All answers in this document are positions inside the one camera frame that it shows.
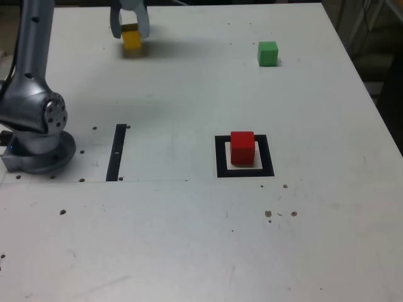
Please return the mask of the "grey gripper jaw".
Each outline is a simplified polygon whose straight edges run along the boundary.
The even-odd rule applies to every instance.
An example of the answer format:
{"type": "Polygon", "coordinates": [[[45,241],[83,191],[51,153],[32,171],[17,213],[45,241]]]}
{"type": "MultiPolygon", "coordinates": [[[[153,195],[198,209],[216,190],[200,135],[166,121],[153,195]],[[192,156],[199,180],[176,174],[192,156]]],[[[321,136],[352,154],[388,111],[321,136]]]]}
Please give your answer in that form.
{"type": "Polygon", "coordinates": [[[141,39],[149,37],[150,22],[144,0],[121,0],[122,9],[133,11],[137,18],[138,31],[141,39]]]}
{"type": "Polygon", "coordinates": [[[117,39],[120,39],[122,36],[121,14],[120,14],[121,9],[122,4],[120,0],[110,1],[110,29],[113,36],[117,39]]]}

